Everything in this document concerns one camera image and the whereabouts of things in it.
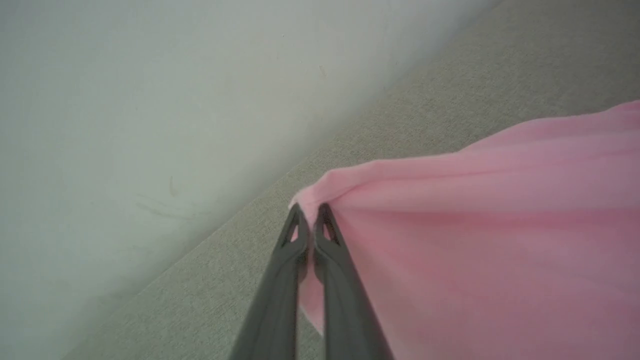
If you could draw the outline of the pink garment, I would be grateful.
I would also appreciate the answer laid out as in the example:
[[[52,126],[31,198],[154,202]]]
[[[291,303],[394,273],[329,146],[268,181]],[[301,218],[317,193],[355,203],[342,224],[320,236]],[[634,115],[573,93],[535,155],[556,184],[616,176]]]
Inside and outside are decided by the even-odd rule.
[[[330,205],[395,360],[640,360],[640,99],[291,202]]]

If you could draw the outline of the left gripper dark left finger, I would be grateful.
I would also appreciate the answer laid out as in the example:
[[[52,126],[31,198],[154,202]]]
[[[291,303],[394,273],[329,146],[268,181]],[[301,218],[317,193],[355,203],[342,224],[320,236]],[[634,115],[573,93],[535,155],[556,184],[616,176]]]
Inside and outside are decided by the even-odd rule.
[[[230,360],[297,360],[298,285],[307,272],[310,227],[293,205],[276,240]]]

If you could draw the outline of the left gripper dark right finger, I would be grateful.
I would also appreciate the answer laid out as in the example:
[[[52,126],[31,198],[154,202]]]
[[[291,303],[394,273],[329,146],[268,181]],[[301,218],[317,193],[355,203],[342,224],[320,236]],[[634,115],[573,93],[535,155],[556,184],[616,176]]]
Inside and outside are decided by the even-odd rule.
[[[313,227],[314,272],[323,286],[325,360],[394,360],[328,203]]]

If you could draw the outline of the grey fabric sofa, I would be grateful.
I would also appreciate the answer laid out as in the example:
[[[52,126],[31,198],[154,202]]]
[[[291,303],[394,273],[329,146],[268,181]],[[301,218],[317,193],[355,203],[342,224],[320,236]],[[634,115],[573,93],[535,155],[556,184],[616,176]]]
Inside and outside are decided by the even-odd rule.
[[[640,99],[640,0],[503,0],[117,310],[63,360],[227,360],[297,191]]]

